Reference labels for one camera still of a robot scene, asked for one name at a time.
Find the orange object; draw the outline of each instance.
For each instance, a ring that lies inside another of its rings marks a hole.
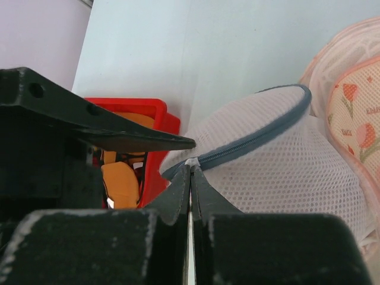
[[[115,151],[102,151],[102,157],[104,164],[113,163],[116,161]]]
[[[139,184],[135,172],[124,162],[102,166],[107,196],[114,202],[114,209],[137,208]]]
[[[111,112],[125,116],[125,113],[145,115],[154,120],[153,129],[179,134],[180,120],[167,112],[165,102],[160,99],[133,99],[133,98],[86,98],[88,101]],[[149,152],[145,165],[144,192],[138,207],[143,207],[168,185],[168,181],[159,174],[159,167],[167,151]]]

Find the black plastic part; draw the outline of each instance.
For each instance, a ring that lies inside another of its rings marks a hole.
[[[34,210],[102,207],[93,145],[120,153],[195,146],[99,108],[28,68],[0,70],[0,131],[0,248]]]
[[[0,71],[0,112],[58,128],[104,150],[133,153],[195,147],[192,139],[143,127],[102,109],[28,68]]]
[[[209,219],[214,213],[242,214],[242,212],[208,183],[198,166],[194,166],[191,169],[191,201],[194,228],[194,263],[197,283],[212,284],[211,272],[213,265],[210,258]]]
[[[351,232],[335,216],[214,215],[208,232],[212,284],[371,284]]]
[[[47,210],[27,216],[0,263],[1,284],[183,284],[190,171],[146,209]]]

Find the mesh laundry bag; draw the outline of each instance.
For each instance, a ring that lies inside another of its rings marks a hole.
[[[354,24],[332,39],[314,57],[300,83],[313,94],[312,113],[324,118],[334,82],[352,66],[380,55],[380,17]]]
[[[197,158],[210,185],[245,213],[331,213],[351,228],[367,258],[377,245],[375,219],[359,179],[309,121],[302,85],[233,101],[186,136],[192,150],[172,151],[160,172],[170,180]]]
[[[379,90],[380,56],[338,78],[328,98],[326,117],[328,137],[360,178],[374,213],[380,213]]]

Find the white mesh fabric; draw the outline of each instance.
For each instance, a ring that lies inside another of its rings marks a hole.
[[[231,102],[185,135],[192,150],[173,151],[161,172],[191,157],[245,137],[290,110],[300,87],[280,87]],[[246,213],[331,213],[340,216],[358,242],[371,218],[357,176],[305,114],[274,140],[204,171],[217,191]]]
[[[241,211],[335,214],[360,242],[373,219],[359,180],[306,119],[259,149],[206,170],[205,177]]]
[[[197,147],[171,151],[160,172],[189,157],[198,157],[261,129],[291,110],[303,97],[302,88],[288,86],[230,102],[204,119],[200,127],[189,129],[185,136],[193,138]]]

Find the floral pattern fabric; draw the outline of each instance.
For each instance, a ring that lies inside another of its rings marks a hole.
[[[328,102],[332,137],[380,184],[380,58],[338,80]]]

